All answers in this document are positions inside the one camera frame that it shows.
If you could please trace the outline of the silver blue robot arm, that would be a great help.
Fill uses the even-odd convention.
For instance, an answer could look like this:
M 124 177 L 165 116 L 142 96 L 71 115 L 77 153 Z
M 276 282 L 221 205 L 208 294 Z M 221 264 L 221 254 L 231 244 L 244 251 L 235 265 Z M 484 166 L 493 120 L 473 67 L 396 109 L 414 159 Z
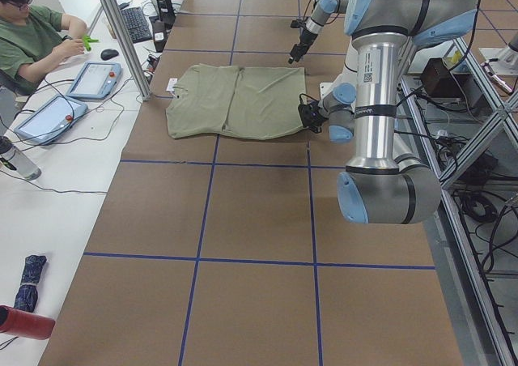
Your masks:
M 468 33 L 478 0 L 317 0 L 291 60 L 300 59 L 332 14 L 357 53 L 355 77 L 340 75 L 321 100 L 299 106 L 305 128 L 329 126 L 335 143 L 355 153 L 338 175 L 343 217 L 354 223 L 419 223 L 437 209 L 437 176 L 396 133 L 397 85 L 406 70 L 400 54 Z
M 299 42 L 294 44 L 288 58 L 288 63 L 298 62 L 311 48 L 314 41 L 320 34 L 332 15 L 338 17 L 346 13 L 350 0 L 313 0 L 309 5 L 313 4 L 312 13 L 309 16 L 304 15 L 302 18 L 293 19 L 290 28 L 299 30 Z

